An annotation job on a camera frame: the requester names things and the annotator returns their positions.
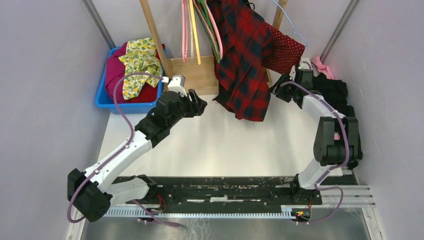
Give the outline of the wooden hanger rack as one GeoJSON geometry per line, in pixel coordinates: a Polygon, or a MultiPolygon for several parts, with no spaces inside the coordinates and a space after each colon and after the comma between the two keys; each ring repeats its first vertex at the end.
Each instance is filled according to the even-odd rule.
{"type": "MultiPolygon", "coordinates": [[[[152,35],[154,42],[159,45],[162,43],[157,26],[149,5],[148,0],[139,0],[145,20],[152,35]]],[[[277,6],[274,15],[272,26],[279,29],[284,17],[283,10],[277,6]]],[[[185,88],[195,89],[201,95],[217,95],[218,94],[218,80],[214,74],[214,58],[212,55],[201,56],[201,64],[197,63],[197,59],[183,62],[182,58],[167,58],[164,50],[159,46],[158,55],[164,67],[166,76],[175,74],[184,75],[185,88]]],[[[269,87],[272,86],[272,77],[269,69],[264,68],[264,76],[269,87]]]]}

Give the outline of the red polka dot skirt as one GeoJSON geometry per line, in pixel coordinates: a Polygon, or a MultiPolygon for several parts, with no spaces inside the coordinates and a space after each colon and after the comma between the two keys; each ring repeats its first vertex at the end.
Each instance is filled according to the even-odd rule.
{"type": "Polygon", "coordinates": [[[262,66],[279,74],[289,74],[296,66],[306,46],[266,23],[270,33],[271,52],[263,58],[262,66]]]}

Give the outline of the red black plaid garment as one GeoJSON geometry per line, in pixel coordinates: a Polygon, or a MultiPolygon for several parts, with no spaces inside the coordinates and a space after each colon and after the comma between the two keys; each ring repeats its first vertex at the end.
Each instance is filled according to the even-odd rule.
{"type": "Polygon", "coordinates": [[[238,120],[262,122],[271,98],[262,66],[272,53],[267,23],[242,0],[209,0],[207,5],[223,47],[222,59],[214,62],[214,100],[238,120]]]}

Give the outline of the lemon print garment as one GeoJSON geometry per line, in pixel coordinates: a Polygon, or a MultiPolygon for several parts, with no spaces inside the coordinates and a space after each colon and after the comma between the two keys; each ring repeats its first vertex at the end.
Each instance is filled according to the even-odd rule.
{"type": "Polygon", "coordinates": [[[122,96],[130,100],[141,94],[145,85],[156,88],[163,74],[161,61],[156,57],[157,47],[152,37],[130,40],[125,54],[118,59],[125,66],[122,96]]]}

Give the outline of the light blue wire hanger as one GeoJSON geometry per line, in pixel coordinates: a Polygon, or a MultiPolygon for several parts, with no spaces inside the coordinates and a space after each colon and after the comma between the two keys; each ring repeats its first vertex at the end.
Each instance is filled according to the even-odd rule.
{"type": "Polygon", "coordinates": [[[305,47],[307,48],[307,47],[308,47],[308,41],[305,39],[305,37],[304,37],[302,34],[300,34],[300,33],[298,33],[298,32],[296,31],[296,27],[295,27],[295,25],[293,24],[293,22],[292,22],[292,20],[291,20],[290,16],[287,14],[287,12],[286,12],[286,10],[283,8],[283,6],[282,6],[280,3],[278,3],[276,0],[272,0],[272,2],[273,2],[276,6],[277,6],[277,8],[278,8],[279,10],[281,10],[281,11],[282,11],[282,13],[284,14],[284,16],[285,16],[285,17],[286,17],[286,19],[288,20],[289,24],[291,25],[291,28],[292,28],[292,32],[293,32],[293,34],[294,34],[294,35],[296,35],[296,36],[299,36],[299,37],[302,39],[302,41],[304,42],[305,47]]]}

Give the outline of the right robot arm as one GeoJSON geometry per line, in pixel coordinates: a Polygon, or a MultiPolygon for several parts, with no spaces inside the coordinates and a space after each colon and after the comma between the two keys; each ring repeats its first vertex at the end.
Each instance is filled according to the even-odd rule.
{"type": "Polygon", "coordinates": [[[310,69],[296,69],[293,76],[283,73],[270,92],[287,103],[294,102],[317,123],[313,159],[290,183],[289,199],[302,204],[309,194],[335,169],[358,166],[363,157],[359,121],[348,104],[347,84],[310,69]]]}

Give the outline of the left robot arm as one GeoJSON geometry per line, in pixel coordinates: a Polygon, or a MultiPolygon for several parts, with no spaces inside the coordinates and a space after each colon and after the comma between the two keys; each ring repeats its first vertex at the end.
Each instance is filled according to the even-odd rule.
{"type": "Polygon", "coordinates": [[[163,92],[156,106],[136,126],[130,127],[130,135],[121,145],[85,170],[75,168],[68,174],[68,221],[80,222],[72,218],[72,208],[82,214],[81,220],[95,222],[116,205],[140,199],[147,204],[154,202],[158,191],[148,177],[114,181],[135,160],[164,140],[177,122],[201,116],[207,105],[194,89],[189,89],[188,93],[163,92]]]}

